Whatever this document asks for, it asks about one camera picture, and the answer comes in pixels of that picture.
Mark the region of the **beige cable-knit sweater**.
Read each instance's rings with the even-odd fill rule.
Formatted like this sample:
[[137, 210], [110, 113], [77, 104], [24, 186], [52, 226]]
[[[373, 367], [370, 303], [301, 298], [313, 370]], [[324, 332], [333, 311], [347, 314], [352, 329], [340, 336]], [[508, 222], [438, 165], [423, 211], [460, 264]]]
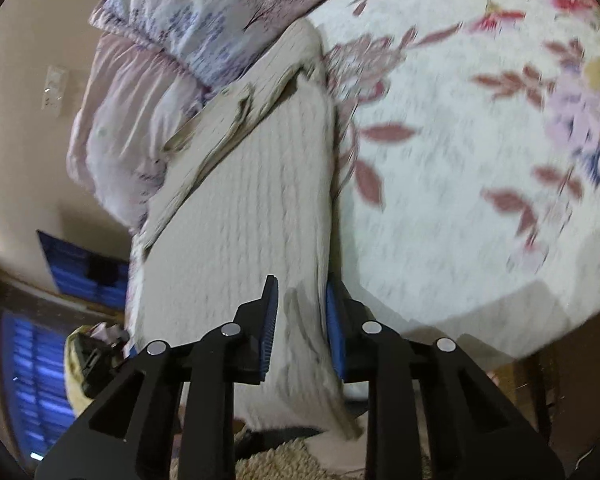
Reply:
[[166, 142], [134, 240], [138, 344], [198, 340], [278, 281], [268, 374], [235, 393], [254, 430], [358, 435], [323, 332], [335, 124], [321, 36], [296, 21]]

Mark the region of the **yellow bag on floor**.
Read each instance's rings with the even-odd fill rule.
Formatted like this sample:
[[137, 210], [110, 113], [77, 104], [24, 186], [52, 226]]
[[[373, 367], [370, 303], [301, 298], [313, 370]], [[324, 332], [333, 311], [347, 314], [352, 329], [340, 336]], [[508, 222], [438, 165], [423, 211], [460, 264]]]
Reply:
[[129, 340], [122, 326], [106, 322], [80, 326], [67, 337], [65, 390], [74, 416], [79, 417], [117, 376]]

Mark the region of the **blue lit window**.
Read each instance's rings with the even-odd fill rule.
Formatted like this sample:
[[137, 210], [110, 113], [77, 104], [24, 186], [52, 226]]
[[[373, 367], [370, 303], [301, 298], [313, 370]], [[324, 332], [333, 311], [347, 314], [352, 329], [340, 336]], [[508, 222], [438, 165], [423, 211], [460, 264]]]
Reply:
[[73, 423], [65, 340], [82, 325], [120, 322], [129, 263], [38, 232], [57, 296], [0, 280], [0, 375], [18, 456], [36, 465]]

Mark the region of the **beige shaggy rug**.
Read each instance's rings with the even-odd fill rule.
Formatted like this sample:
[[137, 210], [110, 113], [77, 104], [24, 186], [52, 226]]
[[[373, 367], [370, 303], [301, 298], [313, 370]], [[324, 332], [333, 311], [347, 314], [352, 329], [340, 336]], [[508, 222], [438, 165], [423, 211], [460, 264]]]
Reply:
[[363, 479], [364, 453], [332, 437], [294, 439], [238, 460], [236, 479]]

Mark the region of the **floral white bedspread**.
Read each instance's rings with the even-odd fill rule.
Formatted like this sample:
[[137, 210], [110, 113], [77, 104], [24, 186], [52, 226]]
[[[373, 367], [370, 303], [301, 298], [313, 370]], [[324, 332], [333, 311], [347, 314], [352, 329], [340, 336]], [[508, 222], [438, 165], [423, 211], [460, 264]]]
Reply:
[[327, 0], [332, 264], [382, 322], [523, 358], [600, 312], [596, 0]]

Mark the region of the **pink lavender print pillow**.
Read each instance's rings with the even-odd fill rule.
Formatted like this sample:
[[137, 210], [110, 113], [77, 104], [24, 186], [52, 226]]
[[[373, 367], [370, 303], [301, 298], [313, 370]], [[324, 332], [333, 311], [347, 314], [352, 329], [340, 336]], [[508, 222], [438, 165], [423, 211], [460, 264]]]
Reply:
[[139, 231], [166, 173], [163, 145], [324, 0], [102, 0], [67, 154], [70, 178]]

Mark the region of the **white wall switch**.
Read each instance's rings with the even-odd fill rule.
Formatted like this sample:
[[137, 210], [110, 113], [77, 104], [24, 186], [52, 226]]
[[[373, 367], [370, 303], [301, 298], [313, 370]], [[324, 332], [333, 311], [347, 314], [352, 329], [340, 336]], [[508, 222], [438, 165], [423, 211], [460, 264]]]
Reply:
[[64, 104], [69, 72], [63, 67], [50, 65], [47, 67], [41, 110], [55, 118], [60, 116]]

